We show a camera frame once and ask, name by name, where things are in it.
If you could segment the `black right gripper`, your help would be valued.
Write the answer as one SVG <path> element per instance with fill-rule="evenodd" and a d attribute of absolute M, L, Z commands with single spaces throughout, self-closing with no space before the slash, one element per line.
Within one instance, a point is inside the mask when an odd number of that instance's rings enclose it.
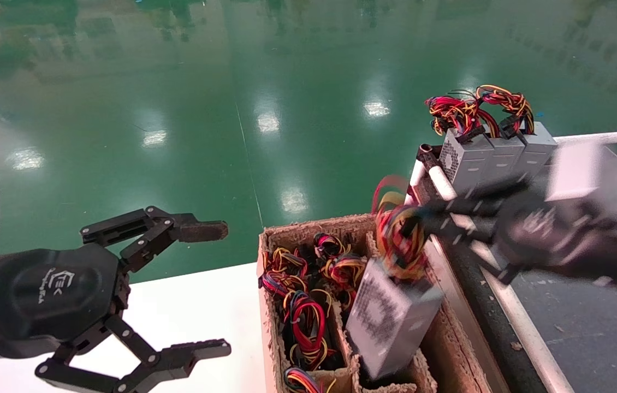
<path fill-rule="evenodd" d="M 450 199 L 431 199 L 406 214 L 403 230 L 424 230 L 496 280 L 509 285 L 522 271 L 581 273 L 578 258 L 582 214 L 565 203 L 548 203 L 531 192 L 527 177 L 506 177 L 465 191 Z M 493 236 L 455 224 L 451 214 L 487 217 L 494 222 Z M 499 267 L 472 249 L 473 243 L 493 244 Z"/>

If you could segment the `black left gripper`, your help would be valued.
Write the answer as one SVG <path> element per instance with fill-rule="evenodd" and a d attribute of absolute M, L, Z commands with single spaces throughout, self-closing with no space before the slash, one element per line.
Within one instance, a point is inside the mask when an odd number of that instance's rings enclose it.
<path fill-rule="evenodd" d="M 143 269 L 175 242 L 206 243 L 228 236 L 225 221 L 155 206 L 83 227 L 77 249 L 31 249 L 0 255 L 0 358 L 53 353 L 35 369 L 45 383 L 75 392 L 149 392 L 188 378 L 199 361 L 231 354 L 224 339 L 181 343 L 156 351 L 120 315 L 130 293 L 127 273 Z M 133 239 L 118 259 L 106 247 Z M 139 360 L 122 378 L 72 367 L 114 335 Z"/>

